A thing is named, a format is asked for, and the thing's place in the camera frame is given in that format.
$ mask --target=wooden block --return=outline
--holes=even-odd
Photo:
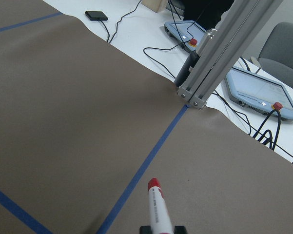
[[[168,0],[142,0],[142,4],[152,11],[159,12],[165,9]]]

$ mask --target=white table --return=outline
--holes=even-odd
[[[80,19],[87,28],[93,33],[103,38],[107,38],[107,33],[103,25],[98,21],[89,21],[84,12],[89,11],[102,11],[109,18],[105,21],[105,24],[112,35],[116,30],[116,22],[120,20],[120,17],[126,13],[134,10],[138,3],[138,0],[44,0],[54,8],[58,9],[64,14],[77,17]],[[172,21],[171,12],[164,10],[159,13],[155,13],[148,9],[141,3],[137,10],[123,18],[122,22],[118,26],[118,33],[112,41],[112,45],[128,56],[132,57],[139,63],[143,64],[152,71],[166,77],[173,81],[174,79],[157,63],[147,58],[143,53],[145,47],[157,47],[157,48],[171,48],[176,45],[176,40],[170,38],[163,29],[163,25],[166,21]],[[161,61],[175,76],[181,69],[184,61],[186,60],[188,53],[180,47],[175,48],[169,52],[148,50],[155,59]],[[245,65],[241,60],[237,61],[236,66],[244,69]],[[257,67],[249,63],[251,71],[255,72]],[[259,71],[259,74],[267,78],[275,79],[264,71]],[[285,85],[287,91],[293,99],[293,89]],[[264,116],[250,108],[243,108],[229,100],[225,84],[221,82],[216,90],[221,94],[229,104],[236,110],[247,114],[250,123],[258,128]],[[218,97],[211,95],[208,99],[207,106],[216,108],[227,116],[237,127],[242,131],[248,133],[249,127],[246,123],[242,122]],[[261,132],[266,129],[271,129],[273,134],[276,132],[277,119],[270,118],[265,124]],[[293,155],[293,122],[282,121],[281,129],[277,144]],[[275,152],[292,162],[293,158],[276,147]]]

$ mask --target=black cylinder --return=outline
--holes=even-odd
[[[196,65],[199,58],[200,57],[197,55],[195,50],[190,53],[174,81],[177,87],[180,87],[184,83],[184,81],[191,73],[192,68]]]

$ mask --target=small black device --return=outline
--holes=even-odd
[[[91,21],[107,21],[107,16],[101,11],[86,11],[85,15]]]

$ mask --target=chair armrest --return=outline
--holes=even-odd
[[[254,65],[256,65],[257,67],[261,67],[259,61],[258,61],[254,56],[251,56],[251,57],[250,57],[250,60],[251,60],[252,63],[253,63]]]

